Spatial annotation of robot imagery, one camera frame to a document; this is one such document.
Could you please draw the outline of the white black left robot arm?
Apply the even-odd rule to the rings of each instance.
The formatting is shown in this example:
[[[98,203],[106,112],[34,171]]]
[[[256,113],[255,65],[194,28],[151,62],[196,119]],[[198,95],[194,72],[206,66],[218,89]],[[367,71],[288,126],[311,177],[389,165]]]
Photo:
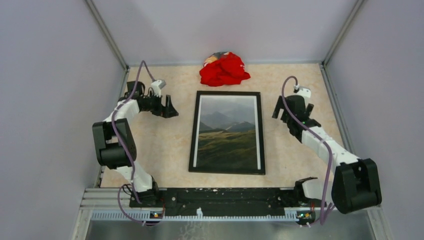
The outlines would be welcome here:
[[[95,153],[98,163],[121,174],[128,182],[133,204],[154,207],[161,194],[157,182],[137,162],[137,147],[130,123],[140,112],[150,112],[165,119],[177,117],[179,113],[172,104],[170,95],[162,102],[162,89],[166,82],[154,80],[145,93],[142,82],[127,83],[129,91],[121,97],[111,114],[92,125]]]

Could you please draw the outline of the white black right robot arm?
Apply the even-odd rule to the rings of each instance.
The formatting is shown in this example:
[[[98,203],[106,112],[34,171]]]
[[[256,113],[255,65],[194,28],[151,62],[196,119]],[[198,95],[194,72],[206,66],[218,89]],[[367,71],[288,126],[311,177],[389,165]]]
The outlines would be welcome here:
[[[310,118],[313,107],[298,94],[279,96],[272,114],[272,118],[280,118],[287,125],[289,133],[300,143],[330,164],[333,174],[333,180],[328,182],[316,177],[296,181],[294,202],[307,206],[312,200],[325,200],[342,214],[380,205],[382,193],[377,164],[370,158],[361,159],[350,153],[329,136],[318,121]]]

